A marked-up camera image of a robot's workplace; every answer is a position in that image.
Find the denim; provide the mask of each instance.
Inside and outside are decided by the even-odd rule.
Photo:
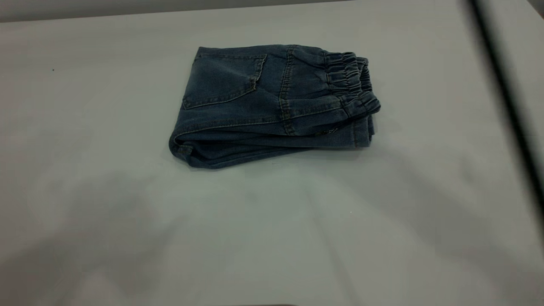
[[[362,148],[374,134],[368,60],[315,47],[200,47],[172,154],[219,169],[314,148]]]

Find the white surface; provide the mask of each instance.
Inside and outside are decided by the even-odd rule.
[[[493,4],[541,119],[544,22]],[[540,305],[540,241],[465,21],[455,1],[367,0],[0,25],[0,300]],[[177,162],[196,49],[276,43],[370,59],[373,146]]]

